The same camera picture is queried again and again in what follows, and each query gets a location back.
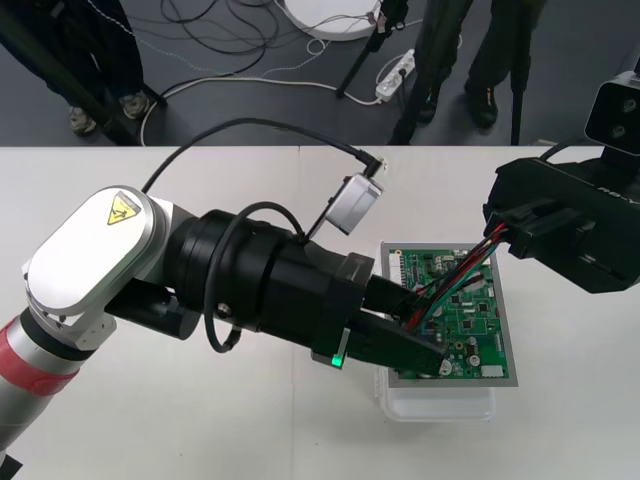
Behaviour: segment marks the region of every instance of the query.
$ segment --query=white table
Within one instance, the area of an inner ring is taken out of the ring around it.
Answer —
[[[386,192],[350,237],[325,227],[316,240],[329,249],[375,255],[381,240],[478,240],[495,168],[542,151],[371,150],[389,161]],[[170,151],[0,150],[0,318],[25,305],[21,264],[85,197],[141,185]],[[598,154],[575,148],[558,160]],[[274,200],[308,226],[356,169],[323,147],[199,148],[152,193],[199,215]],[[202,325],[179,342],[122,321],[9,450],[25,463],[19,478],[638,478],[638,290],[590,296],[504,248],[499,261],[520,386],[496,391],[490,423],[394,424],[368,365],[337,372],[252,334],[221,356]]]

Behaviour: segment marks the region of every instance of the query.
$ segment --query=screw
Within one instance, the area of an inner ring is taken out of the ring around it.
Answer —
[[[627,133],[627,131],[625,130],[625,128],[622,125],[616,125],[615,127],[613,127],[611,129],[611,136],[613,138],[624,137],[624,135],[626,133]]]
[[[633,98],[629,98],[622,104],[622,111],[624,113],[631,113],[636,109],[637,106],[638,104],[636,103],[636,101]]]
[[[217,309],[218,316],[220,318],[227,318],[231,316],[231,307],[226,303],[219,303]]]

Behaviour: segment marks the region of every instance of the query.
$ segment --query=shoe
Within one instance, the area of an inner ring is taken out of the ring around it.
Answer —
[[[440,85],[436,85],[431,90],[427,103],[420,110],[420,117],[418,121],[420,123],[429,124],[436,116],[436,110],[438,109],[438,98],[440,97]]]
[[[487,129],[493,127],[498,120],[498,105],[493,87],[476,88],[465,83],[464,90],[467,94],[467,107],[473,122],[478,128]]]
[[[131,120],[138,120],[149,111],[151,102],[144,92],[138,92],[135,95],[125,95],[120,99],[122,111]]]
[[[69,110],[69,125],[71,131],[81,137],[96,129],[96,122],[80,107],[71,107]]]

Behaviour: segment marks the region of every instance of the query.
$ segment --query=black pants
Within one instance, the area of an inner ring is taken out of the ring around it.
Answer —
[[[77,23],[91,34],[99,43],[102,54],[92,56],[85,45],[68,38],[62,31],[60,22],[54,21],[48,12],[34,8],[28,0],[0,0],[6,8],[28,28],[38,41],[64,64],[69,71],[98,99],[105,91],[120,98],[138,92],[142,84],[142,62],[135,38],[123,31],[113,22],[101,17],[91,8],[88,0],[63,0],[65,14],[71,15]],[[105,14],[118,20],[128,30],[127,21],[119,0],[92,0]],[[0,35],[0,44],[11,53],[29,71],[43,79],[49,89],[59,92],[55,85],[47,81],[44,72],[32,65],[16,52]],[[70,105],[73,101],[66,98]]]
[[[416,43],[416,67],[420,69],[420,62],[425,58],[424,49],[429,48],[429,40],[440,18],[440,12],[446,8],[447,0],[428,0],[425,13],[425,25]],[[519,2],[523,0],[493,0],[491,2],[491,24],[484,36],[480,50],[469,69],[469,84],[474,88],[495,87],[502,83],[509,75],[515,55],[516,38],[518,35]],[[534,23],[544,6],[541,0],[526,0],[536,4],[534,8]],[[457,22],[458,35],[462,31],[462,22],[467,16],[473,0],[467,0],[463,14]],[[441,84],[449,75],[458,58],[458,35],[452,39],[447,47],[442,65],[436,75],[436,83]]]

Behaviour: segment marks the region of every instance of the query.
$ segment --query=red band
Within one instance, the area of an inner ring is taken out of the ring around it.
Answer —
[[[47,397],[62,390],[78,371],[69,375],[56,375],[32,367],[13,351],[7,338],[7,329],[15,322],[9,322],[0,331],[0,376],[18,388],[34,395]]]

